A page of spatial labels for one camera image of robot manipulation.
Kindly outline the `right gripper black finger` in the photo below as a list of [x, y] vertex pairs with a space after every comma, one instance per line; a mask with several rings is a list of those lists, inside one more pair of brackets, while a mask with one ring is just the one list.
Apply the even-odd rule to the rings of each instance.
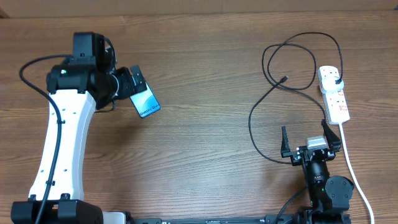
[[288, 152], [290, 152], [289, 140], [287, 137], [286, 127], [283, 126], [282, 127], [282, 143], [281, 143], [280, 153], [287, 154]]
[[321, 125], [330, 149], [341, 149], [340, 138], [330, 129], [328, 123], [323, 119]]

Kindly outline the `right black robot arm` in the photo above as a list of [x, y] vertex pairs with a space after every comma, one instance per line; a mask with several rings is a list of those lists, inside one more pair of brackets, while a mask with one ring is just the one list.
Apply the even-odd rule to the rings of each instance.
[[282, 127], [281, 156], [290, 158], [293, 166], [303, 169], [311, 206], [301, 208], [292, 215], [291, 223], [351, 223], [345, 212], [353, 196], [354, 183], [346, 177], [331, 176], [327, 162], [340, 152], [341, 140], [323, 119], [323, 134], [306, 139], [306, 145], [292, 151], [286, 127]]

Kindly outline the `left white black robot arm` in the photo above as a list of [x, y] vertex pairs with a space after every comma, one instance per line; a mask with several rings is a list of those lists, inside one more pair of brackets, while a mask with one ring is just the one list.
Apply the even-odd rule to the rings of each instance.
[[42, 92], [49, 123], [39, 171], [25, 202], [14, 202], [14, 223], [132, 223], [129, 212], [104, 212], [84, 200], [83, 160], [90, 121], [106, 105], [129, 98], [144, 116], [155, 98], [137, 66], [117, 68], [110, 40], [77, 32], [73, 52], [47, 75]]

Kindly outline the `blue Samsung Galaxy smartphone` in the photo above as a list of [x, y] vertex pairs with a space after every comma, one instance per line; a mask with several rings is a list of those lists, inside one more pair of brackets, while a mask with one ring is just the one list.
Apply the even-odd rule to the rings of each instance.
[[147, 90], [130, 97], [138, 115], [141, 118], [148, 117], [161, 109], [159, 102], [153, 94], [150, 86], [146, 84]]

